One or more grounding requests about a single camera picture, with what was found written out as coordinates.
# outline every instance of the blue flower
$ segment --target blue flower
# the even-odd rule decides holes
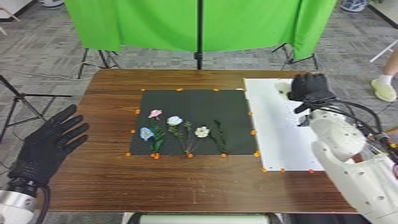
[[[148,139],[153,137],[153,131],[149,128],[140,128],[140,138],[144,139],[144,141],[148,142]]]

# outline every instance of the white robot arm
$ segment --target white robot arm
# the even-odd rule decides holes
[[[29,224],[34,218],[36,198],[14,191],[0,191],[0,223]]]
[[[398,223],[398,174],[386,153],[355,163],[352,158],[366,150],[366,138],[331,111],[311,112],[311,129],[318,136],[313,153],[329,178],[359,214],[373,224]]]

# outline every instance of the white flower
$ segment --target white flower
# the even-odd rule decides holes
[[[208,133],[210,133],[210,129],[206,128],[206,126],[203,126],[201,128],[196,129],[196,136],[197,136],[197,138],[206,138],[208,137]]]
[[[176,125],[180,125],[181,123],[183,123],[183,119],[181,119],[178,116],[169,117],[169,119],[167,119],[167,124],[169,124],[171,126],[176,126]]]

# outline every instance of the chair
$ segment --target chair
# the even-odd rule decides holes
[[[395,47],[396,44],[398,44],[398,40],[393,42],[393,44],[391,44],[391,45],[387,46],[387,48],[382,50],[382,52],[379,53],[379,55],[371,58],[370,63],[375,62],[375,60],[382,57],[382,55],[384,55],[384,53],[386,53],[387,51],[393,52],[393,47]]]
[[[21,20],[20,20],[18,17],[16,17],[16,15],[11,13],[11,11],[4,8],[2,5],[0,5],[0,10],[4,10],[5,13],[9,14],[9,16],[14,18],[14,20],[16,20],[18,22],[21,22]],[[5,29],[2,28],[2,26],[0,26],[0,32],[4,33],[4,35],[7,35]]]

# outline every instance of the pink flower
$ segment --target pink flower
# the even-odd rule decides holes
[[[158,117],[158,115],[160,115],[162,113],[164,113],[162,110],[153,110],[153,111],[151,111],[149,118]]]

